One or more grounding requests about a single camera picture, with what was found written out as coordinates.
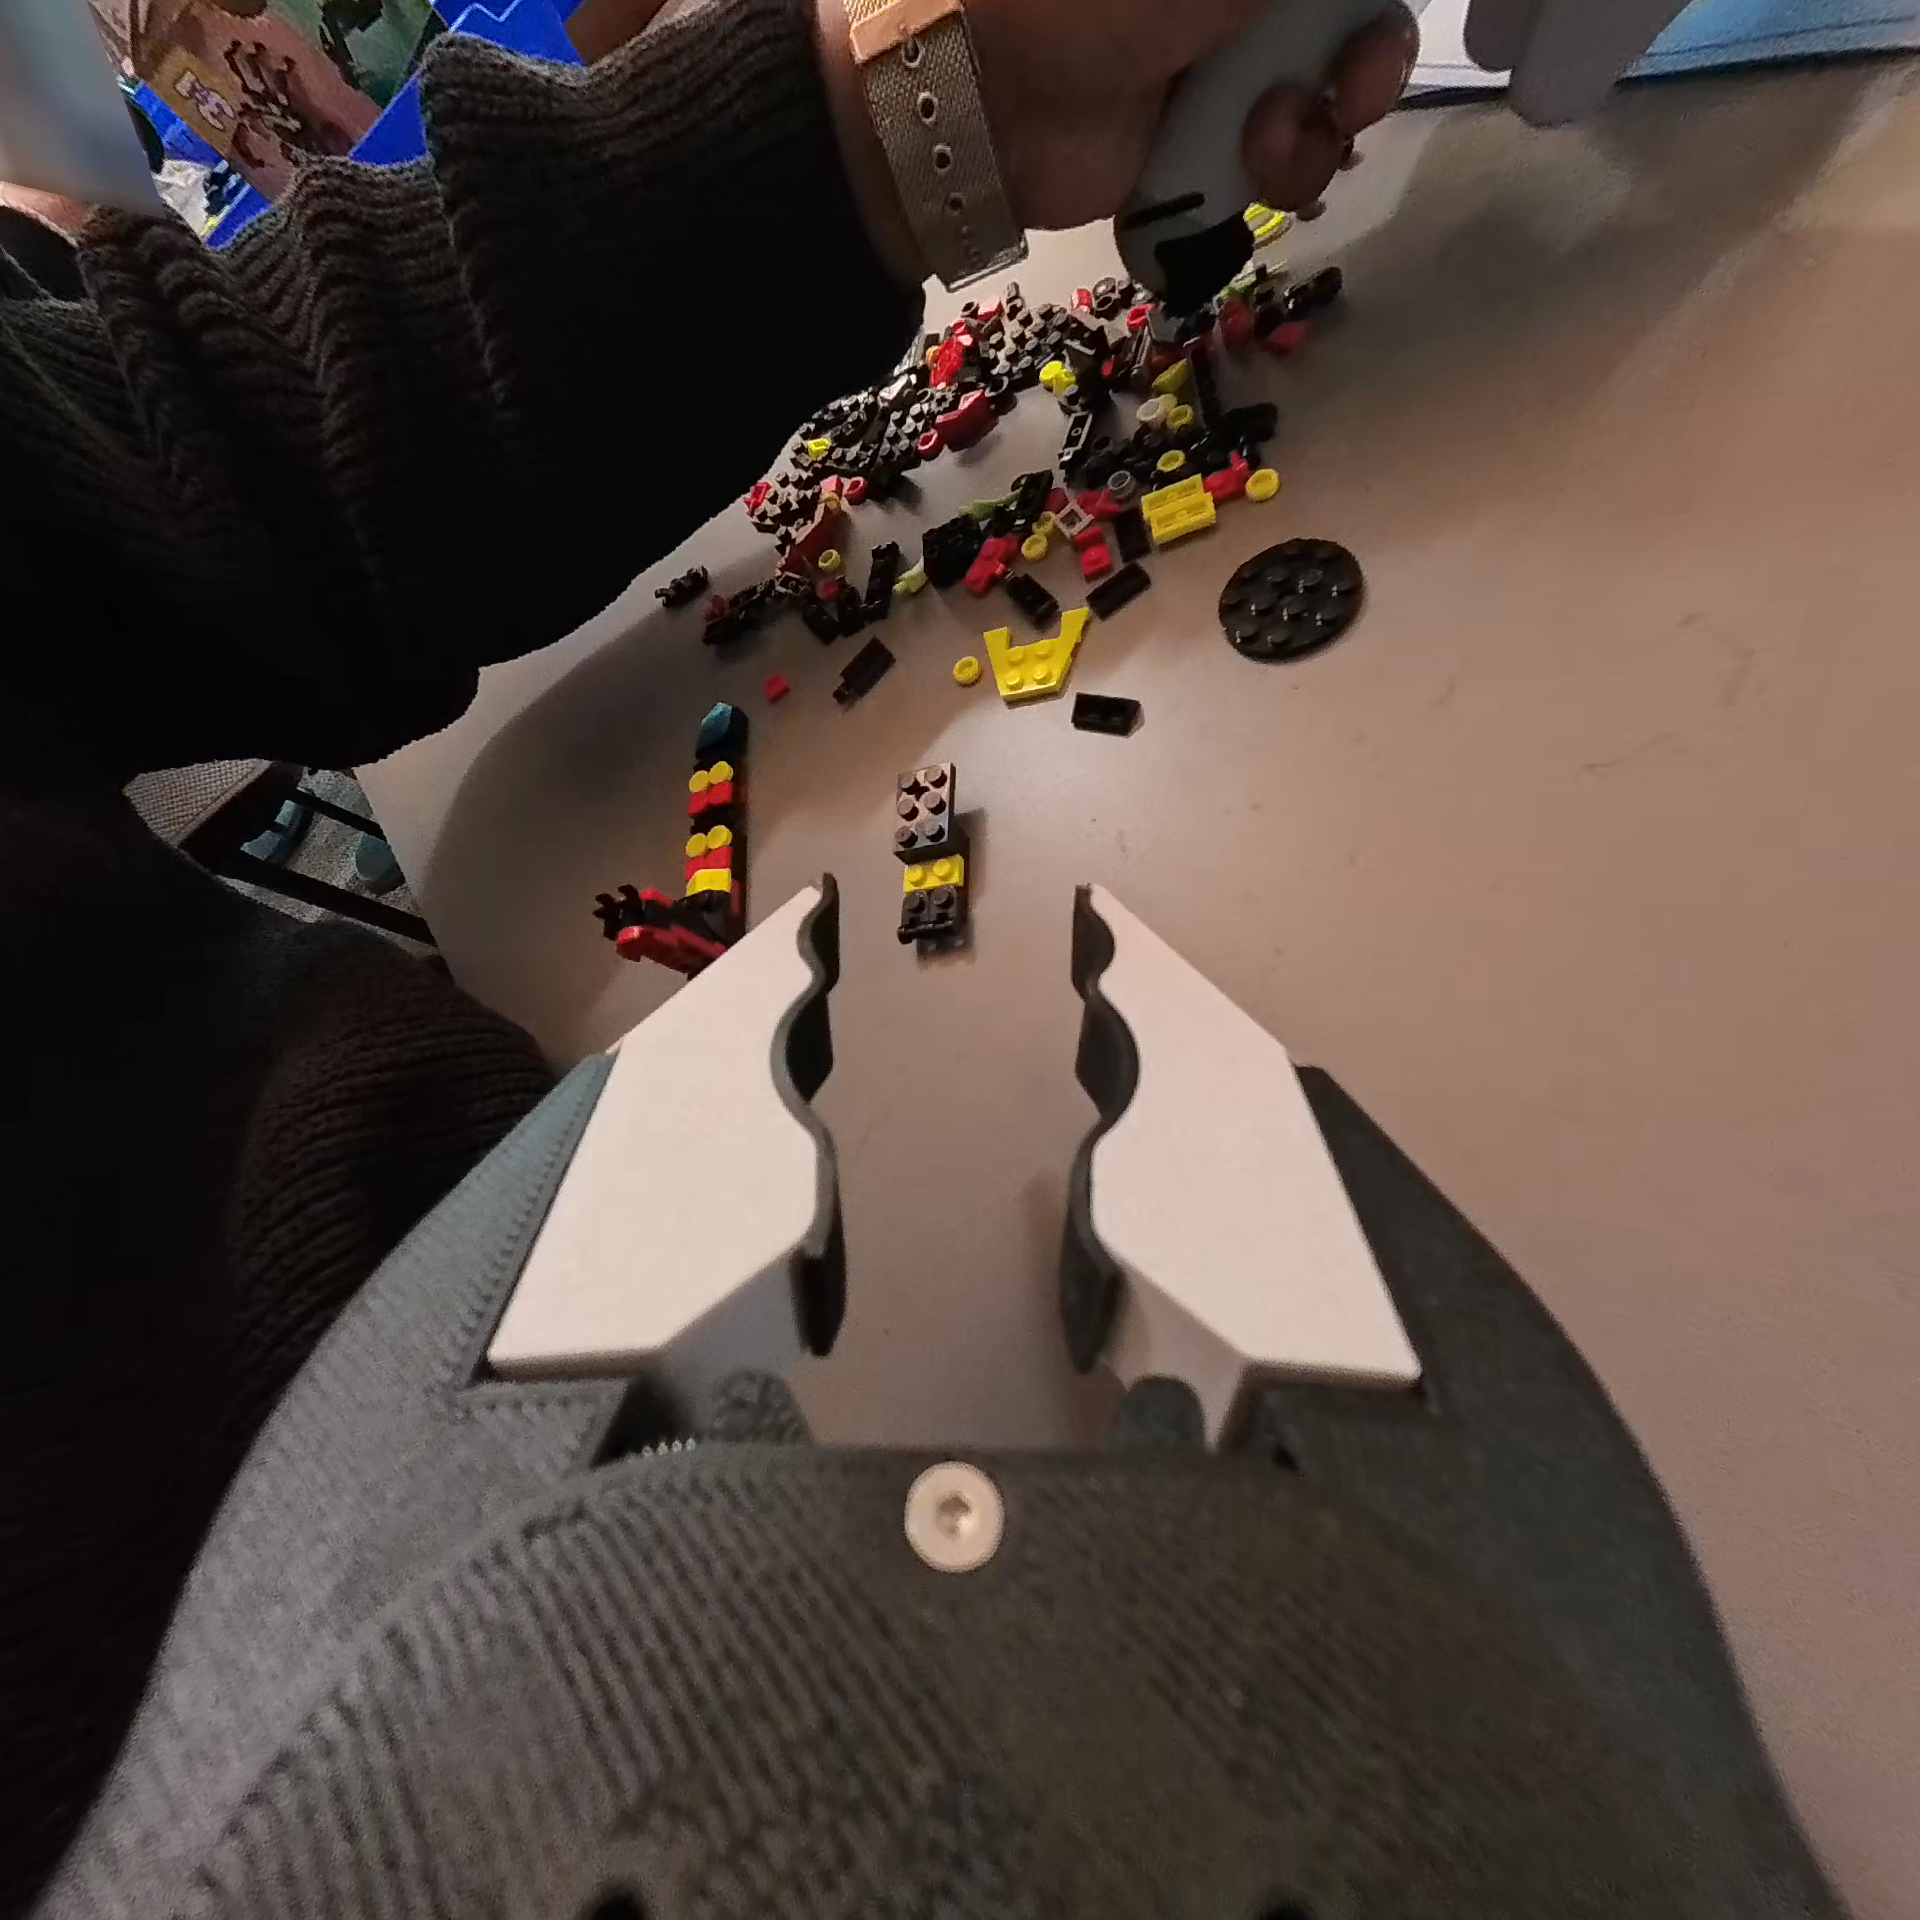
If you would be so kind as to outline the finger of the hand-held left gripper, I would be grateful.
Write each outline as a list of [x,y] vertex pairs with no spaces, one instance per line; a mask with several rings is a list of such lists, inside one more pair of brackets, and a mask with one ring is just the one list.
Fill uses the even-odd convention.
[[1470,3],[1468,55],[1507,74],[1507,103],[1525,124],[1568,127],[1643,57],[1643,6]]

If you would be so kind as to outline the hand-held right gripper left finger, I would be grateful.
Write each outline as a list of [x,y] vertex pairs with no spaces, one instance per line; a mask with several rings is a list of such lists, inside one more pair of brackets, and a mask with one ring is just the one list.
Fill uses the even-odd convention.
[[510,1382],[789,1376],[846,1321],[839,890],[798,890],[631,1030],[487,1346]]

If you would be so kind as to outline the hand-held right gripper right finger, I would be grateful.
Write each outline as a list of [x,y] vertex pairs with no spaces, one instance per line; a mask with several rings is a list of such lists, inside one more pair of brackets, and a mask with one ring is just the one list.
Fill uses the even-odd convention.
[[1423,1367],[1289,1051],[1096,882],[1071,897],[1071,1370],[1184,1385],[1220,1448],[1269,1385],[1407,1393]]

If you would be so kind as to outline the pile of lego pieces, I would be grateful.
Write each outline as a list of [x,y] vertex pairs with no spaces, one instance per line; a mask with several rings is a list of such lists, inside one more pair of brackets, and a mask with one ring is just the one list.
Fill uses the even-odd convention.
[[[1246,222],[1254,258],[1181,320],[1134,278],[1096,280],[1068,304],[1025,300],[1014,281],[961,304],[888,379],[804,420],[785,464],[744,495],[752,529],[774,547],[761,579],[717,592],[703,568],[687,568],[655,602],[700,608],[711,651],[779,615],[819,642],[849,641],[923,592],[998,598],[1014,636],[1051,636],[1069,608],[1091,608],[1091,634],[1141,603],[1149,559],[1211,532],[1229,505],[1280,495],[1267,457],[1277,404],[1228,404],[1220,369],[1238,352],[1296,354],[1347,294],[1336,266],[1301,278],[1263,256],[1287,216],[1252,204]],[[878,539],[865,577],[849,579],[855,508],[979,450],[1028,393],[1062,416],[1051,464],[923,527],[917,551]]]

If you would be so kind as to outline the long black red yellow lego assembly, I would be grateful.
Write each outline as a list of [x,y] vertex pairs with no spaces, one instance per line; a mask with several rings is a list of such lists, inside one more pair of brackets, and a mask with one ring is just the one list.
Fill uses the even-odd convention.
[[743,938],[747,922],[750,718],[713,705],[702,718],[684,786],[681,888],[621,882],[592,914],[614,954],[693,979]]

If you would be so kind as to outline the short black yellow lego assembly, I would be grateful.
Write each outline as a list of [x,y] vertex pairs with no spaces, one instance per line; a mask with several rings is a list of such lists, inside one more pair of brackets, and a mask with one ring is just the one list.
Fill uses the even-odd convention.
[[893,852],[902,863],[901,947],[957,944],[968,931],[968,830],[950,759],[897,778]]

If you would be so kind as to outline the person's left forearm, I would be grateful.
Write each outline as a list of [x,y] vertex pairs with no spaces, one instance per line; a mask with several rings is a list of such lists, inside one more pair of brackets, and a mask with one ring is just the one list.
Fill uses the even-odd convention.
[[225,252],[112,214],[83,300],[5,264],[6,794],[443,729],[920,326],[793,6],[571,68],[443,38],[420,94],[424,161]]

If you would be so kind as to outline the small round black lego plate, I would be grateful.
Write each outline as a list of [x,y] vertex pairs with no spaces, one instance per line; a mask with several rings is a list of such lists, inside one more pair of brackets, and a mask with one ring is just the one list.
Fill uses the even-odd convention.
[[1292,665],[1336,642],[1364,606],[1364,577],[1344,545],[1294,538],[1240,562],[1216,600],[1238,658]]

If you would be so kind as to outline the yellow wedge lego plate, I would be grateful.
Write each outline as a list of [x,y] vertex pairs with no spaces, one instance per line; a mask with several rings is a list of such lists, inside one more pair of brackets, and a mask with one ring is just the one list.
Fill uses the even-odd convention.
[[1069,608],[1051,636],[985,632],[985,660],[1000,705],[1017,708],[1062,695],[1091,623],[1091,608]]

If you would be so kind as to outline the lego box with picture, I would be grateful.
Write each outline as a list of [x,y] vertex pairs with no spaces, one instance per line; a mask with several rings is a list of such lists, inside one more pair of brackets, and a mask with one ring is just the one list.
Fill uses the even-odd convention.
[[[580,64],[583,57],[566,32],[568,15],[553,3],[480,3],[469,6],[447,24],[445,40],[469,38],[494,43],[519,57],[548,64]],[[424,124],[417,106],[417,80],[406,80],[395,102],[375,119],[352,148],[352,161],[369,166],[403,166],[424,156]],[[257,220],[271,201],[252,184],[228,211],[208,230],[206,243],[225,250]]]

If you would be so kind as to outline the printed cardboard lego box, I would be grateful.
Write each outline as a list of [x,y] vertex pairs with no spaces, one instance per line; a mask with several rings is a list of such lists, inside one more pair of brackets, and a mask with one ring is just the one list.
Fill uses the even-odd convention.
[[347,156],[376,119],[334,6],[89,3],[86,11],[123,75],[243,172]]

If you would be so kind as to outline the person's left hand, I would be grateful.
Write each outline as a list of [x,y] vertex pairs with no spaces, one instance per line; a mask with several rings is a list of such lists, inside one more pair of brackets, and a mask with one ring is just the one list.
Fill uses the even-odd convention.
[[[1136,191],[1179,75],[1237,40],[1252,3],[966,3],[980,98],[1000,179],[1025,230],[1113,217]],[[1356,139],[1384,119],[1419,55],[1419,26],[1381,6],[1331,78],[1270,88],[1238,121],[1252,200],[1313,208],[1352,167]]]

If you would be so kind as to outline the paper instruction booklet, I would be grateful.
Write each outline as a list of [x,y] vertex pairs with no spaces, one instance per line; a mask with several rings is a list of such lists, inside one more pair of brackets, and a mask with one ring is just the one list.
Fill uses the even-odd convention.
[[[1472,59],[1465,43],[1470,6],[1436,3],[1422,15],[1422,59],[1407,98],[1488,98],[1507,90],[1507,72]],[[1628,80],[1663,80],[1750,64],[1822,63],[1916,52],[1916,3],[1693,3],[1649,43]]]

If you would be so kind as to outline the person's dark clothing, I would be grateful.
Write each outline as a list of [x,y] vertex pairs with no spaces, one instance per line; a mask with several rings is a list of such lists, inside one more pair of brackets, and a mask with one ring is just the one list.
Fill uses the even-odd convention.
[[256,1432],[553,1087],[443,972],[166,849],[108,775],[1,799],[1,1907],[128,1735]]

